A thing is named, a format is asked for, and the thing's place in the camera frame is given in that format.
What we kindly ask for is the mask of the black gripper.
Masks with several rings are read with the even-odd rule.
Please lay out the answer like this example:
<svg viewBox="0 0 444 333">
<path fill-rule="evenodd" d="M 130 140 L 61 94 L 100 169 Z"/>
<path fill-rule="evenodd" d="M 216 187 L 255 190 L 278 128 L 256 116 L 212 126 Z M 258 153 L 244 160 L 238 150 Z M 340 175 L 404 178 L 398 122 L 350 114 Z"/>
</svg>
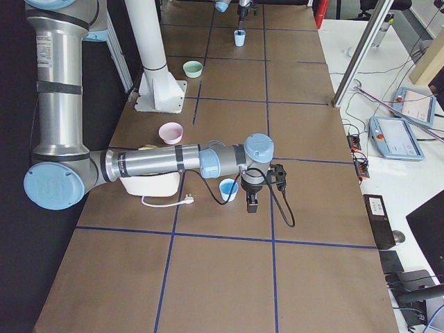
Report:
<svg viewBox="0 0 444 333">
<path fill-rule="evenodd" d="M 259 202 L 257 199 L 257 193 L 262 190 L 264 185 L 262 183 L 252 184 L 245 179 L 241 179 L 241 187 L 246 192 L 246 209 L 247 213 L 256 213 Z"/>
<path fill-rule="evenodd" d="M 250 10 L 255 11 L 257 6 L 254 0 L 238 0 L 237 14 L 239 15 L 238 30 L 244 29 L 244 16 L 247 16 Z"/>
</svg>

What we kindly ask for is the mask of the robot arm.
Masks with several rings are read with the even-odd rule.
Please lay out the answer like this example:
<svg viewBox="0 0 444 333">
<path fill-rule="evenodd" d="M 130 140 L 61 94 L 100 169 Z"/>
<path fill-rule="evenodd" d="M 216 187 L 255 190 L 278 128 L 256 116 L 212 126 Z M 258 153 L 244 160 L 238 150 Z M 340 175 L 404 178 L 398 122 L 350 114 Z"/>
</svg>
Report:
<svg viewBox="0 0 444 333">
<path fill-rule="evenodd" d="M 224 13 L 229 8 L 231 3 L 232 0 L 216 0 L 214 1 L 214 7 L 218 12 Z M 238 22 L 237 22 L 237 29 L 235 30 L 235 33 L 237 35 L 241 35 L 242 33 L 245 32 L 244 28 L 245 19 L 251 10 L 256 10 L 253 0 L 238 0 L 237 2 Z"/>
<path fill-rule="evenodd" d="M 261 133 L 243 144 L 216 140 L 151 150 L 90 151 L 82 132 L 82 43 L 104 38 L 105 1 L 27 1 L 26 18 L 35 29 L 40 143 L 33 149 L 24 190 L 48 210 L 64 210 L 91 189 L 119 178 L 198 170 L 204 179 L 236 175 L 252 204 L 270 185 L 272 139 Z"/>
</svg>

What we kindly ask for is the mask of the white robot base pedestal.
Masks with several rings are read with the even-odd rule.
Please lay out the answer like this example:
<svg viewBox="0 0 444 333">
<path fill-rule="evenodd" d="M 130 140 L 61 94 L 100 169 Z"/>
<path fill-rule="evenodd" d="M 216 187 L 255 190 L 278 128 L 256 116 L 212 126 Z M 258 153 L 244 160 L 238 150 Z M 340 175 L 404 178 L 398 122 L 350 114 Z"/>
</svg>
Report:
<svg viewBox="0 0 444 333">
<path fill-rule="evenodd" d="M 178 114 L 187 82 L 176 80 L 169 71 L 155 2 L 127 0 L 125 4 L 144 70 L 135 109 Z"/>
</svg>

